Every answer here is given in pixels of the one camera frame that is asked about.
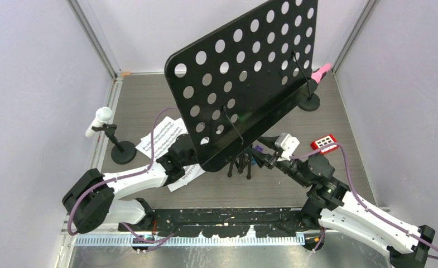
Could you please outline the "sheet music page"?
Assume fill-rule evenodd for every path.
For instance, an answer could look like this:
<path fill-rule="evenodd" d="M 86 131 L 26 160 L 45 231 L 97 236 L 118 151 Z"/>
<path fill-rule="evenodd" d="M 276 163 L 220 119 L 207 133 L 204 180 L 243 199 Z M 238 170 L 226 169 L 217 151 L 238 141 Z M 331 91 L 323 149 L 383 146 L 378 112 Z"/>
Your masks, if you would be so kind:
<path fill-rule="evenodd" d="M 151 158 L 151 144 L 153 144 L 153 159 L 157 159 L 167 153 L 169 147 L 182 134 L 187 134 L 183 119 L 165 117 L 153 130 L 153 142 L 151 142 L 151 134 L 148 134 L 141 138 L 136 149 Z"/>
<path fill-rule="evenodd" d="M 183 186 L 188 185 L 191 181 L 197 177 L 203 175 L 205 171 L 200 167 L 199 164 L 190 165 L 185 167 L 185 175 L 182 176 L 178 181 L 169 184 L 167 187 L 170 192 L 174 192 Z"/>

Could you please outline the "black music stand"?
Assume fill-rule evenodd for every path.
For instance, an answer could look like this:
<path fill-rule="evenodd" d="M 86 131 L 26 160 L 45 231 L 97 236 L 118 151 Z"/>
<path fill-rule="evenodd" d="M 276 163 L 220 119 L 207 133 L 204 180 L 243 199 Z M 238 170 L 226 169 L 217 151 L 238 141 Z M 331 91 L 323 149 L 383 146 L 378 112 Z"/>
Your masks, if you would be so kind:
<path fill-rule="evenodd" d="M 165 79 L 203 170 L 221 170 L 304 99 L 317 8 L 267 1 L 166 60 Z"/>

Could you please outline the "white toy microphone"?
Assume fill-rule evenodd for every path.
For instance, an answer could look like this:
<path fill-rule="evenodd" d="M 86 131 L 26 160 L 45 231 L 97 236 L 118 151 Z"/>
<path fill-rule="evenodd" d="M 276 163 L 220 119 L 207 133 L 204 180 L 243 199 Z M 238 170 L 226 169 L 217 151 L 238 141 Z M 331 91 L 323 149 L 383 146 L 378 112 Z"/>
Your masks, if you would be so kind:
<path fill-rule="evenodd" d="M 85 137 L 92 137 L 92 135 L 94 135 L 95 133 L 95 130 L 93 128 L 99 128 L 102 127 L 104 124 L 109 123 L 112 117 L 113 111 L 109 107 L 101 107 L 97 109 L 93 121 L 85 131 Z"/>

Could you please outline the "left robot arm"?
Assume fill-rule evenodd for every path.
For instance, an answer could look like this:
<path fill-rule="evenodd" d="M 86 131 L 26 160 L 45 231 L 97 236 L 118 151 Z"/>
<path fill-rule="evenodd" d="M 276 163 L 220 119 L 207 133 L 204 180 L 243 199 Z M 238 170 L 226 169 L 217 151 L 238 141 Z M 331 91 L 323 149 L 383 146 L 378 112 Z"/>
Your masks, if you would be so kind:
<path fill-rule="evenodd" d="M 152 227 L 153 216 L 144 200 L 124 197 L 146 189 L 174 184 L 185 176 L 185 168 L 197 164 L 190 135 L 182 134 L 167 153 L 145 167 L 120 173 L 86 171 L 62 198 L 70 235 L 89 233 L 104 223 L 126 223 L 140 231 Z"/>

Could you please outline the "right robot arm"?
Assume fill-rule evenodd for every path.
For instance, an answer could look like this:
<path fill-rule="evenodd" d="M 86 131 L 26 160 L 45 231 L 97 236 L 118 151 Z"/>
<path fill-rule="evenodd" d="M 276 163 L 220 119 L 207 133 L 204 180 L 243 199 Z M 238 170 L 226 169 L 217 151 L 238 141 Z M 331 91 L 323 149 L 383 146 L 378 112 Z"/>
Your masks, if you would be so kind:
<path fill-rule="evenodd" d="M 258 140 L 274 150 L 274 154 L 247 150 L 259 167 L 277 168 L 309 189 L 298 216 L 305 228 L 343 233 L 387 257 L 392 267 L 425 267 L 433 228 L 406 223 L 362 198 L 351 181 L 334 177 L 335 168 L 321 149 L 294 156 L 298 140 L 288 133 Z"/>

